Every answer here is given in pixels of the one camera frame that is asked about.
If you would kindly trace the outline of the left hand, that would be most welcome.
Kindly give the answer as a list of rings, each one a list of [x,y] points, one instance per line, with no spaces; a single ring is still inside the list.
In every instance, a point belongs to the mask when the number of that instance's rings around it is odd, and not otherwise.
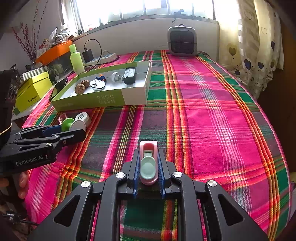
[[[29,174],[28,171],[20,173],[18,177],[18,185],[19,185],[19,190],[18,190],[18,197],[20,199],[25,199],[27,192],[28,192],[28,180],[29,180]],[[7,178],[1,177],[0,178],[0,186],[1,188],[8,187],[10,185],[10,182]]]

